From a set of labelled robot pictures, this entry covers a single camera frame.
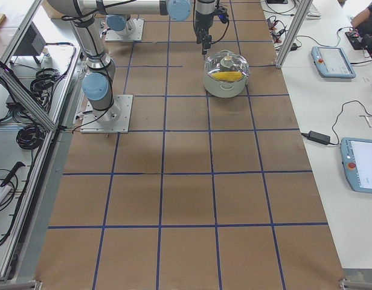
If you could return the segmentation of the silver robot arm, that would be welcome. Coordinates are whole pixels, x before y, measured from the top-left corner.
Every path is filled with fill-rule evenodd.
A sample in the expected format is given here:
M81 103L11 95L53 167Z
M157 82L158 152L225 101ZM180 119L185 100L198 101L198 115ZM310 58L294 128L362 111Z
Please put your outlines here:
M122 17L115 24L108 24L111 30L125 30L131 14L164 15L176 21L193 17L193 31L196 42L206 54L214 43L209 33L213 20L218 17L228 23L227 9L218 1L50 1L50 6L61 13L62 20L69 21L75 37L86 56L90 70L82 82L82 89L89 100L95 122L111 126L121 117L121 107L112 92L115 64L106 52L95 15L111 18Z
M135 31L135 24L130 14L109 14L106 16L108 28L119 35L127 36Z

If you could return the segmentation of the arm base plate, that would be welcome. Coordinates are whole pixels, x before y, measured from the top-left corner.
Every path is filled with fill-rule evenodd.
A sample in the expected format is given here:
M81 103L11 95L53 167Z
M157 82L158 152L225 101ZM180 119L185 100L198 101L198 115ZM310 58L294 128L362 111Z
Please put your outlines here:
M93 110L87 101L83 124L79 128L83 134L113 134L129 132L130 115L132 112L133 95L114 95L113 106L103 115L103 112Z
M120 31L108 30L105 42L141 42L144 19L129 19Z

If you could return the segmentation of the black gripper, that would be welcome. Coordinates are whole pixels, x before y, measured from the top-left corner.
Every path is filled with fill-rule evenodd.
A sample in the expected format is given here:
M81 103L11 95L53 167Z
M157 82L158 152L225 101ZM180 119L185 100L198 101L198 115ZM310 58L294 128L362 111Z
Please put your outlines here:
M194 14L194 33L196 35L196 43L202 44L202 55L206 55L211 48L212 36L209 29L213 25L213 14Z

